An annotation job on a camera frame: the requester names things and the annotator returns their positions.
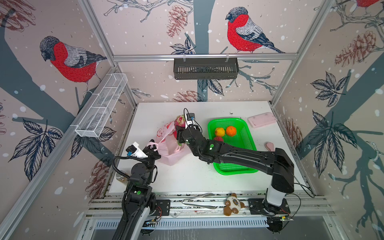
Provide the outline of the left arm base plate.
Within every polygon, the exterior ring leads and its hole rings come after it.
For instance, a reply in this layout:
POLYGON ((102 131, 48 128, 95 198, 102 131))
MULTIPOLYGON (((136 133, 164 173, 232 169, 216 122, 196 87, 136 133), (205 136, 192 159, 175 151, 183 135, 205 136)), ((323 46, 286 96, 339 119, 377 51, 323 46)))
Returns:
POLYGON ((169 216, 171 209, 170 200, 156 200, 155 208, 151 210, 149 216, 169 216))

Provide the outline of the orange fruit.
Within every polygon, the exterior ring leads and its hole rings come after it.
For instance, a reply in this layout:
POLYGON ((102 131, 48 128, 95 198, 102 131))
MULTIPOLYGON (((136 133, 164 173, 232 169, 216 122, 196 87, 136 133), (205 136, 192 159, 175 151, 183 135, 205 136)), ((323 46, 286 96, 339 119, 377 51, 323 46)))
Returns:
POLYGON ((237 134, 237 129, 234 126, 228 126, 226 128, 226 135, 234 137, 237 134))

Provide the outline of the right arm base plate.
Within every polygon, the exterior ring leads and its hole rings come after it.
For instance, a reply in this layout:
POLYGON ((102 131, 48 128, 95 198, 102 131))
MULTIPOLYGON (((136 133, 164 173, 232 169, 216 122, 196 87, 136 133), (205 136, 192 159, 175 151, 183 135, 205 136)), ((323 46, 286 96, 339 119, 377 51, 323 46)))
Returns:
POLYGON ((269 204, 265 199, 248 199, 249 210, 252 215, 263 215, 266 217, 290 215, 291 211, 287 200, 284 198, 280 206, 269 204))

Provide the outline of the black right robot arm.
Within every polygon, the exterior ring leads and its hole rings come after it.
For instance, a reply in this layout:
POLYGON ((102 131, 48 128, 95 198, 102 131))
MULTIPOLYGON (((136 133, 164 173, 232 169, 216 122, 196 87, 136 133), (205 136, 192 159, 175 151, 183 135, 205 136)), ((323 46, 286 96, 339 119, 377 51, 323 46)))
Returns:
POLYGON ((280 207, 287 194, 294 192, 295 165, 280 148, 261 152, 206 139, 195 125, 176 127, 177 140, 185 143, 194 156, 208 164, 235 164, 272 176, 265 198, 266 207, 280 207))

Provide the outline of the red fruit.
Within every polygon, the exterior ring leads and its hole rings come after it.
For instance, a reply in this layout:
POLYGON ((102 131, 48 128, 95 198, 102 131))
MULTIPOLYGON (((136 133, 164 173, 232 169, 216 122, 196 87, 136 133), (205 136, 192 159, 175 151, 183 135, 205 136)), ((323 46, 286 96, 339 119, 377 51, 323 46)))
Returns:
POLYGON ((219 137, 219 136, 216 136, 216 137, 214 138, 214 140, 215 140, 215 141, 220 141, 220 142, 223 142, 223 141, 224 141, 224 139, 223 139, 222 137, 219 137))

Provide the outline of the yellow fruit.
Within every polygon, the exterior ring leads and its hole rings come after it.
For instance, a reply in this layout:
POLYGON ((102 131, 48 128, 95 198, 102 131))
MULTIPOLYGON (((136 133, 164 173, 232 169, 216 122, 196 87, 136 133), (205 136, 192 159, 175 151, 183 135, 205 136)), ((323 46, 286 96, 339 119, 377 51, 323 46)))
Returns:
POLYGON ((216 128, 215 129, 215 136, 216 137, 223 137, 226 135, 226 130, 224 128, 216 128))

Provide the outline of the pink plastic bag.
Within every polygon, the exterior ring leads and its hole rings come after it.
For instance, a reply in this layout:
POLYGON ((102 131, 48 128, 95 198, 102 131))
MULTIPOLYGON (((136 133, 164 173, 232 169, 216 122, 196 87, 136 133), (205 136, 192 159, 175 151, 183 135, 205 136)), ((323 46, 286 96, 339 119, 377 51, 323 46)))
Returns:
POLYGON ((150 142, 147 144, 147 146, 150 146, 155 152, 161 155, 160 163, 168 166, 174 166, 182 158, 191 153, 191 150, 186 144, 178 143, 174 136, 175 132, 175 122, 171 121, 157 131, 154 143, 150 142))

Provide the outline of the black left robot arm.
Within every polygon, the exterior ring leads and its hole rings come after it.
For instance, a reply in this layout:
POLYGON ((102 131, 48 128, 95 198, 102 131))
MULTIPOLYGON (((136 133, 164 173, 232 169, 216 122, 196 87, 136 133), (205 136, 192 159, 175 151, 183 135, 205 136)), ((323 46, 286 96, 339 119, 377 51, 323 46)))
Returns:
POLYGON ((136 240, 147 216, 156 208, 156 194, 152 192, 151 184, 157 179, 156 161, 161 158, 157 147, 154 140, 143 150, 134 143, 127 147, 127 156, 116 156, 112 160, 115 172, 128 181, 122 198, 123 215, 113 236, 114 240, 136 240), (138 163, 132 167, 129 176, 117 168, 116 160, 135 160, 138 163))

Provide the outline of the green plastic basket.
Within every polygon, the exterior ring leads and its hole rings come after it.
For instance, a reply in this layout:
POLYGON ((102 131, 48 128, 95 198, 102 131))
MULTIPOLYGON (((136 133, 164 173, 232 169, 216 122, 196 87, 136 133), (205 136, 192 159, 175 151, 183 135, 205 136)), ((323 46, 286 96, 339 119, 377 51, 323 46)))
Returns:
MULTIPOLYGON (((215 130, 217 128, 223 128, 224 130, 226 130, 227 127, 230 127, 230 126, 234 127, 237 130, 237 133, 233 137, 227 136, 227 135, 223 136, 224 143, 234 147, 242 148, 242 149, 248 149, 248 150, 254 150, 254 151, 257 150, 247 123, 240 118, 211 120, 207 126, 209 139, 213 140, 214 137, 216 137, 215 130)), ((215 170, 219 174, 224 176, 239 175, 239 174, 253 174, 258 171, 252 168, 247 168, 247 167, 235 165, 235 164, 213 163, 213 165, 215 170)))

